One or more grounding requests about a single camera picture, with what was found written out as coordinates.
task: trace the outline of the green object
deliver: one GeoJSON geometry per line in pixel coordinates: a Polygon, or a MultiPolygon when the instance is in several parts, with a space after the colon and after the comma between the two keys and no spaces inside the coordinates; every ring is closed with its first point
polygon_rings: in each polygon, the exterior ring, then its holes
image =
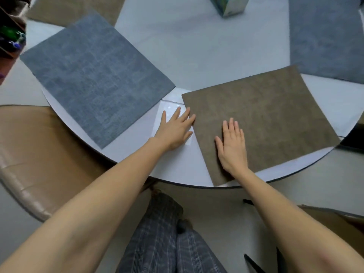
{"type": "Polygon", "coordinates": [[[2,26],[0,27],[0,35],[6,37],[10,41],[23,43],[25,41],[25,33],[13,27],[2,26]]]}

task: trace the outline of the table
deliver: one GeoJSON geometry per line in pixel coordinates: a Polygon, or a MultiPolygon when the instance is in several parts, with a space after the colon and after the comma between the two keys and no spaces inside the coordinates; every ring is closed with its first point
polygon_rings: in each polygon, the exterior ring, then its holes
{"type": "MultiPolygon", "coordinates": [[[[115,28],[179,88],[198,90],[289,65],[288,0],[250,0],[243,14],[223,19],[210,0],[126,0],[115,28]]],[[[30,21],[28,48],[61,27],[30,21]]],[[[364,85],[303,75],[339,136],[364,110],[364,85]]],[[[119,162],[152,135],[159,104],[101,150],[45,88],[64,123],[88,145],[119,162]]],[[[178,92],[172,93],[178,99],[178,92]]],[[[257,173],[264,181],[293,174],[325,156],[326,148],[257,173]]],[[[151,176],[175,184],[213,187],[195,136],[162,157],[151,176]]],[[[237,186],[235,181],[224,186],[237,186]]]]}

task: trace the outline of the box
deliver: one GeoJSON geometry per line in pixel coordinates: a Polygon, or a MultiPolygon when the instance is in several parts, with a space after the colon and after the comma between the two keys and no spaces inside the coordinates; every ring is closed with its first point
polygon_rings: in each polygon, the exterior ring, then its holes
{"type": "Polygon", "coordinates": [[[245,10],[249,0],[213,0],[223,17],[228,17],[245,10]]]}

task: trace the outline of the right hand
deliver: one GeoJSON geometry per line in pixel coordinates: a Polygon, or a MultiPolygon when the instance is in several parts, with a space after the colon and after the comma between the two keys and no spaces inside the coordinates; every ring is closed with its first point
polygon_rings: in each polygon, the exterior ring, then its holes
{"type": "Polygon", "coordinates": [[[219,137],[215,137],[217,153],[222,167],[238,179],[244,171],[249,170],[244,132],[233,118],[230,118],[229,126],[226,121],[222,123],[222,131],[224,143],[219,137]]]}

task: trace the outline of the plaid pants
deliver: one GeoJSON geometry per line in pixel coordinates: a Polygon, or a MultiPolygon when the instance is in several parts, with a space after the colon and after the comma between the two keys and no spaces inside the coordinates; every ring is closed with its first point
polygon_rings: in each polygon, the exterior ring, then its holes
{"type": "Polygon", "coordinates": [[[226,273],[203,238],[166,194],[152,196],[116,273],[226,273]]]}

